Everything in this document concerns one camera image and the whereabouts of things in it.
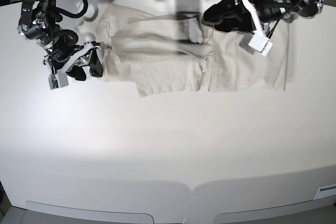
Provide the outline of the light grey T-shirt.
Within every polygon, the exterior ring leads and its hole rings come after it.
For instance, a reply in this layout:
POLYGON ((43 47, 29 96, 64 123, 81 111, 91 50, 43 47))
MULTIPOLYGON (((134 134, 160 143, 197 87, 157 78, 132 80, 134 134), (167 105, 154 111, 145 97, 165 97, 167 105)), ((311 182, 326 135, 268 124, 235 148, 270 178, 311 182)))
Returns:
POLYGON ((223 33, 198 21, 198 16, 154 16, 109 5, 96 30, 104 44, 104 80, 132 82, 141 97, 203 88, 209 92, 285 89, 286 22, 278 25, 273 47, 264 57, 249 47, 250 34, 223 33))

